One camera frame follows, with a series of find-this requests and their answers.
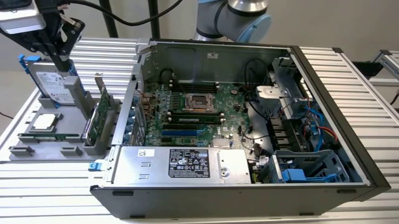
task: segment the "black wire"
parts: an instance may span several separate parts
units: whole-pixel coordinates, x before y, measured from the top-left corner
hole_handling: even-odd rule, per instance
[[[244,94],[244,100],[246,100],[246,95],[247,95],[248,93],[254,93],[254,92],[251,92],[251,91],[247,91],[247,92],[246,92],[246,94]],[[264,120],[268,120],[267,116],[263,115],[263,114],[256,110],[256,108],[254,107],[254,105],[252,105],[252,103],[251,103],[251,94],[248,94],[248,103],[250,103],[250,106],[251,106],[251,108],[254,109],[254,111],[259,114],[259,116],[263,117]]]
[[[1,112],[0,112],[0,115],[3,115],[4,117],[7,117],[7,118],[9,118],[9,119],[13,119],[12,116],[8,116],[7,114],[4,114],[4,113],[1,113]]]
[[[299,130],[298,130],[298,132],[299,132],[299,137],[300,137],[300,139],[302,139],[302,142],[303,142],[303,146],[306,146],[306,148],[307,148],[307,150],[311,150],[311,147],[310,147],[310,144],[308,144],[308,142],[307,142],[307,140],[306,140],[306,138],[304,138],[304,134],[302,133],[302,128],[304,127],[304,126],[308,126],[310,124],[307,124],[307,123],[303,123],[300,126],[299,126]]]
[[[392,102],[390,103],[391,105],[394,105],[394,103],[395,103],[398,97],[399,97],[399,93],[398,93],[396,96],[394,97]]]
[[[259,137],[259,138],[250,138],[250,137],[246,135],[248,128],[250,128],[250,127],[247,127],[247,129],[244,130],[244,133],[243,133],[243,136],[244,136],[247,139],[250,139],[250,140],[258,140],[258,139],[262,139],[262,138],[264,138],[264,137],[268,137],[268,135],[264,135],[264,136],[262,136],[262,137]]]
[[[166,72],[166,71],[170,71],[172,74],[174,74],[174,70],[172,69],[163,69],[162,71],[160,71],[160,76],[159,76],[159,79],[158,79],[158,82],[160,83],[162,82],[162,74]]]
[[[266,70],[267,70],[267,65],[266,65],[264,61],[262,61],[259,58],[254,58],[254,59],[251,59],[251,60],[247,62],[246,66],[244,66],[244,84],[246,84],[246,88],[247,88],[248,65],[250,65],[250,63],[254,62],[254,61],[260,61],[262,64],[263,64],[263,66],[264,66],[264,68],[266,68]]]
[[[99,5],[96,5],[95,3],[91,3],[85,0],[67,0],[68,4],[79,4],[79,5],[84,5],[88,6],[99,11],[101,11],[104,14],[107,14],[112,19],[115,19],[116,21],[119,21],[122,24],[135,27],[135,26],[140,26],[148,22],[151,22],[152,20],[160,18],[163,15],[166,15],[180,3],[183,2],[183,0],[178,0],[176,3],[167,8],[162,13],[151,16],[148,19],[142,20],[139,22],[128,22],[126,20],[123,20],[120,17],[117,17],[112,12],[109,12],[107,9],[104,9],[103,7],[100,7]]]

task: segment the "cable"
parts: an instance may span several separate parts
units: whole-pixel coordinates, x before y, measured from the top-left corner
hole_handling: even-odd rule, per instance
[[[335,139],[335,136],[327,130],[323,130],[323,131]]]
[[[7,118],[9,118],[9,119],[13,119],[12,116],[8,116],[7,114],[4,114],[4,113],[1,113],[1,112],[0,112],[0,115],[3,115],[4,117],[7,117]]]
[[[146,97],[146,95],[140,92],[140,90],[138,90],[138,92],[142,94],[142,96],[144,97],[144,99],[147,100],[147,103],[148,103],[148,108],[150,108],[150,101],[148,101],[148,99],[147,99],[147,97]]]
[[[264,66],[264,68],[266,68],[266,70],[267,70],[267,65],[266,65],[264,61],[262,61],[259,58],[254,58],[254,59],[251,59],[251,60],[246,63],[246,66],[244,66],[244,84],[246,84],[244,88],[246,88],[246,89],[247,89],[248,65],[250,65],[250,63],[254,62],[254,61],[260,61],[262,64],[263,64],[263,66]]]
[[[174,74],[174,70],[172,70],[172,69],[170,69],[170,68],[163,69],[163,70],[160,71],[160,76],[159,76],[159,78],[158,78],[158,82],[159,82],[159,83],[162,82],[162,75],[163,75],[163,73],[164,73],[166,71],[170,71],[170,72]]]
[[[282,117],[282,115],[283,115],[283,113],[284,113],[284,109],[292,104],[292,102],[294,102],[294,100],[283,107],[283,109],[280,110],[280,112],[279,112],[279,116],[278,116],[278,118],[280,118]]]
[[[395,95],[395,97],[394,97],[394,99],[392,99],[392,102],[390,103],[391,105],[394,105],[394,103],[395,103],[398,97],[399,97],[399,93]]]
[[[262,136],[262,137],[259,137],[259,138],[250,138],[250,137],[246,135],[246,133],[247,133],[250,127],[247,127],[247,129],[246,129],[244,132],[243,132],[243,136],[244,136],[247,139],[250,139],[250,140],[258,140],[258,139],[262,139],[262,138],[264,138],[264,137],[268,137],[268,135],[264,135],[264,136]]]
[[[244,100],[246,100],[246,95],[247,95],[248,93],[254,93],[254,92],[252,92],[252,91],[247,91],[247,92],[246,92],[246,94],[244,94]],[[264,120],[268,120],[267,116],[266,116],[263,113],[260,113],[259,110],[256,110],[254,104],[251,103],[251,95],[248,96],[248,103],[250,103],[250,106],[251,106],[251,108],[254,109],[254,111],[259,114],[259,116],[263,117]]]
[[[298,132],[299,132],[299,137],[302,139],[302,142],[303,142],[303,147],[306,146],[307,150],[311,150],[311,147],[308,145],[308,142],[306,140],[306,126],[311,125],[310,123],[303,123],[299,128],[298,128]]]
[[[162,13],[151,16],[148,19],[142,20],[139,22],[128,22],[126,20],[123,20],[120,17],[117,17],[112,12],[109,12],[107,9],[104,9],[103,7],[100,7],[99,5],[96,5],[95,3],[91,3],[85,0],[65,0],[67,4],[79,4],[79,5],[84,5],[88,6],[99,11],[101,11],[105,15],[108,15],[112,19],[115,19],[116,21],[119,21],[122,24],[135,27],[135,26],[140,26],[148,22],[151,22],[152,20],[160,18],[163,15],[166,15],[182,2],[183,0],[178,0],[176,3],[167,8]]]
[[[320,128],[320,129],[323,129],[326,132],[328,132],[330,134],[332,134],[332,135],[334,135],[334,138],[335,138],[335,141],[338,141],[338,137],[336,137],[336,134],[335,134],[334,130],[331,130],[331,129],[327,128],[327,127],[320,127],[320,126],[318,126],[316,128]]]
[[[323,123],[324,123],[324,116],[323,116],[323,114],[320,114],[315,109],[312,109],[312,108],[310,108],[307,106],[304,107],[304,109],[308,110],[311,113],[314,113],[315,115],[319,116],[320,121],[322,121],[322,125],[323,125]]]

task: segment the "blue latch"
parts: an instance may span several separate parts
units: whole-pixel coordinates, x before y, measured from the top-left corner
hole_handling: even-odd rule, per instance
[[[306,177],[303,169],[286,169],[283,171],[283,180],[286,182],[332,182],[336,174],[328,174],[324,177]]]
[[[319,135],[319,131],[316,129],[316,123],[312,122],[311,124],[311,132],[312,132],[312,135],[314,136],[318,136]]]
[[[101,163],[99,163],[99,162],[91,162],[89,165],[88,165],[88,171],[89,172],[101,171]]]

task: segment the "sticker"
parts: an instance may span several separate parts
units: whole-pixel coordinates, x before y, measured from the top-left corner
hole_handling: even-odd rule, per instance
[[[219,54],[216,54],[216,53],[208,53],[207,58],[218,59],[218,57],[219,57]]]
[[[199,122],[200,119],[179,118],[179,121],[194,121],[194,122]]]
[[[171,178],[210,178],[210,157],[207,149],[170,150]]]
[[[36,75],[49,98],[60,104],[73,104],[71,92],[64,88],[63,76],[55,72],[36,72]]]
[[[139,149],[138,157],[152,157],[155,155],[155,149]]]

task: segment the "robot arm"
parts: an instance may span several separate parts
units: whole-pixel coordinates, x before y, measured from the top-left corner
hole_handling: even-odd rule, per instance
[[[67,72],[69,53],[85,24],[67,18],[63,9],[61,0],[0,0],[0,33],[31,52],[49,56],[57,70]]]
[[[156,17],[136,23],[126,22],[104,10],[103,13],[123,24],[138,26],[163,16],[180,2]],[[51,57],[60,72],[71,69],[69,53],[85,27],[80,20],[64,16],[68,4],[68,0],[0,0],[0,33],[31,52],[40,51]],[[195,40],[226,36],[235,42],[259,42],[271,24],[266,9],[267,0],[199,0]]]
[[[194,39],[256,43],[264,37],[271,16],[267,0],[199,0],[198,27]]]

